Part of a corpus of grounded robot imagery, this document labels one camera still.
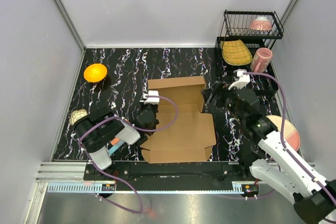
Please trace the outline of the brown cardboard box sheet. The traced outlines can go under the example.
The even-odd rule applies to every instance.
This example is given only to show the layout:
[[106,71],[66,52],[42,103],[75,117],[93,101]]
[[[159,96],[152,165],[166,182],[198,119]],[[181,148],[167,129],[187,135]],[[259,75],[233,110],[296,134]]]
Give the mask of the brown cardboard box sheet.
[[206,88],[202,76],[153,79],[149,90],[161,96],[156,118],[159,131],[141,145],[146,162],[206,162],[216,144],[213,116],[203,112]]

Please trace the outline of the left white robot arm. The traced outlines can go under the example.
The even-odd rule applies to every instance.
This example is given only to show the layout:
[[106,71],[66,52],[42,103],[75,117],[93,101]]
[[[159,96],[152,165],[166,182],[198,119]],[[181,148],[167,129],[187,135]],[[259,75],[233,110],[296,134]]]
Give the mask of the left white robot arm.
[[156,129],[156,125],[159,124],[156,118],[157,113],[157,104],[141,103],[140,114],[136,117],[135,126],[145,129],[145,132],[135,130],[118,119],[112,119],[88,133],[95,125],[114,116],[111,108],[98,109],[92,113],[88,113],[85,109],[74,110],[70,115],[69,124],[73,126],[77,137],[82,139],[82,146],[96,164],[95,174],[107,180],[113,175],[110,156],[123,144],[139,146],[146,142],[153,134],[148,130]]

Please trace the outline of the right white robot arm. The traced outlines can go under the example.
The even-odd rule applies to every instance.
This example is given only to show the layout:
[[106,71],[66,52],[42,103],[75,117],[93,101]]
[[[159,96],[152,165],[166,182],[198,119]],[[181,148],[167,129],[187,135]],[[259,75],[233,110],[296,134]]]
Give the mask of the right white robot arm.
[[281,132],[260,111],[254,90],[216,82],[202,90],[205,103],[229,111],[247,141],[238,151],[238,173],[253,177],[283,195],[305,223],[319,223],[335,210],[335,180],[327,180],[311,167]]

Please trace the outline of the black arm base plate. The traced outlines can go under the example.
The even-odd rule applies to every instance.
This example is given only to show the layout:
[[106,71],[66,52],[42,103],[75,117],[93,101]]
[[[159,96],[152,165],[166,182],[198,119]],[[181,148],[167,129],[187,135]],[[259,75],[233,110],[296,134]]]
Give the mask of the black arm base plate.
[[149,164],[114,161],[104,171],[124,179],[139,193],[236,191],[239,184],[256,181],[237,162]]

